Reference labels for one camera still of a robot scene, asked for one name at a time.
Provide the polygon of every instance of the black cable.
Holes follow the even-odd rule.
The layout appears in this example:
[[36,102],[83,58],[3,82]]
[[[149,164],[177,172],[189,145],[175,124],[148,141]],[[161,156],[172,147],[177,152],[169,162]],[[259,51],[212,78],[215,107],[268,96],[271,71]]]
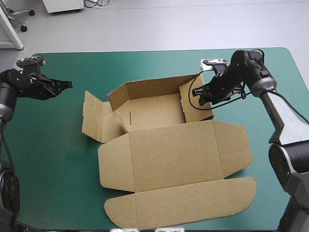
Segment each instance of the black cable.
[[297,113],[298,116],[300,116],[305,122],[307,122],[307,123],[309,124],[309,120],[306,119],[305,116],[303,116],[298,110],[296,110],[295,107],[292,106],[292,104],[289,103],[289,101],[288,101],[283,95],[281,95],[280,93],[278,93],[278,92],[276,92],[276,91],[274,91],[274,90],[266,90],[266,92],[270,92],[270,93],[273,93],[273,94],[275,94],[275,95],[281,97],[281,98],[285,101],[285,103],[287,103],[288,106],[289,106],[295,113]]
[[[13,184],[14,184],[15,198],[17,198],[18,197],[18,192],[17,192],[18,186],[17,186],[17,179],[16,179],[16,173],[15,173],[13,159],[12,159],[8,144],[6,143],[3,131],[1,131],[0,134],[1,134],[1,138],[2,138],[2,141],[3,141],[4,147],[5,147],[6,153],[8,155],[10,164],[11,164],[11,169],[12,169],[12,173],[13,173]],[[14,207],[15,212],[14,212],[14,215],[13,215],[13,218],[12,218],[12,223],[11,223],[12,227],[14,227],[14,225],[15,225],[16,218],[17,218],[17,211],[18,211],[17,205],[14,205],[13,207]]]

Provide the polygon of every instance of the gray floor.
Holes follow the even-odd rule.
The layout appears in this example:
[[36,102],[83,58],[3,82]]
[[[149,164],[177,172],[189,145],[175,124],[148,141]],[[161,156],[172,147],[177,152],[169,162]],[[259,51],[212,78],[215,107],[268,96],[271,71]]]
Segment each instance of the gray floor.
[[0,50],[0,70],[42,52],[285,47],[309,87],[309,0],[115,0],[104,9],[48,14],[41,0],[10,0],[25,48]]

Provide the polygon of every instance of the cardboard tab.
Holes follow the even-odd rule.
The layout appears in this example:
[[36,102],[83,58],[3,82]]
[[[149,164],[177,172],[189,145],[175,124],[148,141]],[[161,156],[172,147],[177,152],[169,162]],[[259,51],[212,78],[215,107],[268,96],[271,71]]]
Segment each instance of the cardboard tab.
[[213,120],[132,131],[102,145],[98,155],[102,185],[123,190],[126,176],[135,192],[223,179],[252,162],[244,128]]
[[240,213],[255,193],[251,177],[215,180],[112,198],[104,209],[120,228],[145,230]]
[[93,96],[90,92],[85,92],[85,102],[83,110],[83,128],[82,132],[89,137],[103,142],[102,136],[102,102]]
[[100,181],[110,189],[134,192],[129,134],[116,138],[98,149]]
[[212,123],[223,176],[227,177],[251,165],[253,156],[245,127],[217,121],[212,121]]
[[117,112],[109,102],[101,102],[90,92],[85,92],[82,132],[105,143],[126,133]]
[[[205,119],[213,119],[212,110],[197,110],[190,105],[188,93],[192,82],[193,80],[189,81],[188,83],[182,86],[179,86],[180,95],[182,98],[182,107],[186,122],[197,122]],[[211,108],[210,103],[200,106],[198,103],[199,97],[193,97],[192,95],[192,90],[194,88],[201,87],[203,85],[204,85],[203,77],[199,75],[190,89],[190,100],[192,104],[198,108]]]

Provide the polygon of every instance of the cardboard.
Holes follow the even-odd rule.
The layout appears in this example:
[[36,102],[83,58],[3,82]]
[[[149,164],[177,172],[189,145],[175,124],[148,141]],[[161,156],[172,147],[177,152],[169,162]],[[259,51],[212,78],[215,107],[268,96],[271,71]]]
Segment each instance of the cardboard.
[[252,163],[246,130],[194,109],[193,80],[192,88],[204,84],[196,75],[126,82],[109,102],[85,93],[82,132],[105,143],[98,150],[101,184],[134,192],[105,203],[117,226],[143,230],[225,217],[252,203],[254,179],[224,179]]
[[[188,105],[189,81],[195,75],[126,82],[111,92],[109,102],[101,102],[86,91],[82,132],[106,143],[127,131],[160,128],[212,119],[213,112],[198,111]],[[194,87],[204,84],[198,76]]]
[[111,198],[104,209],[120,228],[145,230],[237,214],[255,193],[251,177],[215,180]]
[[213,120],[131,131],[98,157],[101,184],[132,192],[219,180],[252,163],[244,127]]
[[130,131],[101,145],[98,157],[104,187],[135,192],[105,203],[107,215],[121,228],[233,215],[256,193],[250,177],[224,180],[252,163],[241,125],[206,120]]

